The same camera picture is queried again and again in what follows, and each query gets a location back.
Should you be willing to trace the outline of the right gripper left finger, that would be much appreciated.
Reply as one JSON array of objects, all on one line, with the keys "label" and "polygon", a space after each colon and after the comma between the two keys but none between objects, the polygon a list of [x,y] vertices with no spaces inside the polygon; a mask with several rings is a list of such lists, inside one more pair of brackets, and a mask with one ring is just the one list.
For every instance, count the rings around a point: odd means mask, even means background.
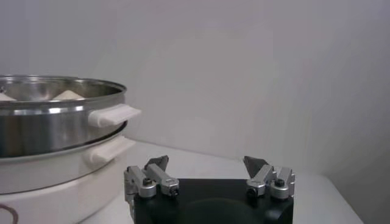
[{"label": "right gripper left finger", "polygon": [[150,159],[141,169],[138,166],[129,166],[124,171],[125,201],[132,201],[136,196],[150,199],[160,193],[171,198],[179,195],[179,180],[166,173],[169,162],[167,155]]}]

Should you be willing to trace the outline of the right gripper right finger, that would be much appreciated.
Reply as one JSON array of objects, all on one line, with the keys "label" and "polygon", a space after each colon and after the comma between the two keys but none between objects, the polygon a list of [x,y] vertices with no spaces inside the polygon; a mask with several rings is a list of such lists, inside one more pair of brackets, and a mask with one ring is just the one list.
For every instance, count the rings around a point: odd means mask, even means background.
[{"label": "right gripper right finger", "polygon": [[246,181],[247,196],[259,198],[268,191],[272,198],[287,200],[293,198],[295,174],[287,167],[274,167],[264,159],[245,156],[243,163],[250,178]]}]

